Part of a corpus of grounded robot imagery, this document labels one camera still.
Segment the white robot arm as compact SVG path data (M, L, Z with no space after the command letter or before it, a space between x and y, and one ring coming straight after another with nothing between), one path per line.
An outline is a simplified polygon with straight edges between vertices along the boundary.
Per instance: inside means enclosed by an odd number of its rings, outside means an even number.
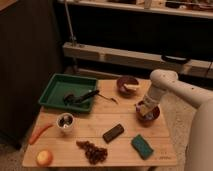
M197 109L191 124L184 171L213 171L213 91L182 82L172 70L156 69L141 107L147 115L170 91Z

